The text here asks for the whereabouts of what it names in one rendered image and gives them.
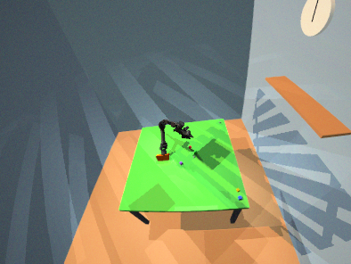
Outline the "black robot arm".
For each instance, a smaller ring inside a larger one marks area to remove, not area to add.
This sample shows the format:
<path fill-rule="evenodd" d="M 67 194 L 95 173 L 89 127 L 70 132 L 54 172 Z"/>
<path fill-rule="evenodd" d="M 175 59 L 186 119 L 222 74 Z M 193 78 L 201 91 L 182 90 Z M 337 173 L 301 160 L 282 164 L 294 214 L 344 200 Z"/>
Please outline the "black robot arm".
<path fill-rule="evenodd" d="M 170 121 L 170 120 L 162 120 L 160 123 L 159 123 L 159 129 L 160 129 L 160 134 L 161 134 L 161 143 L 160 143 L 160 147 L 159 149 L 161 150 L 161 155 L 165 155 L 167 154 L 167 142 L 166 142 L 166 139 L 165 139 L 165 127 L 166 125 L 170 125 L 173 129 L 174 132 L 177 132 L 179 133 L 181 131 L 181 129 L 183 128 L 184 126 L 184 123 L 180 120 L 179 123 L 178 122 L 173 122 L 173 121 Z M 184 128 L 184 131 L 187 131 L 189 129 L 189 127 L 185 127 Z M 165 148 L 165 149 L 164 149 Z"/>

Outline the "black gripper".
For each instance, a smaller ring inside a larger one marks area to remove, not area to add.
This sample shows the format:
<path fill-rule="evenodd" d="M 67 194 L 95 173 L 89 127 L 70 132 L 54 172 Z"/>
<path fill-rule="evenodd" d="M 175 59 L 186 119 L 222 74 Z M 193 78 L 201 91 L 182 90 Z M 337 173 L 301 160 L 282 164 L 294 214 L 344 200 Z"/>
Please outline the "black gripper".
<path fill-rule="evenodd" d="M 191 134 L 191 130 L 184 131 L 183 129 L 181 129 L 181 131 L 178 134 L 181 135 L 181 138 L 185 138 L 185 139 L 190 139 L 190 137 L 194 138 L 194 136 Z"/>

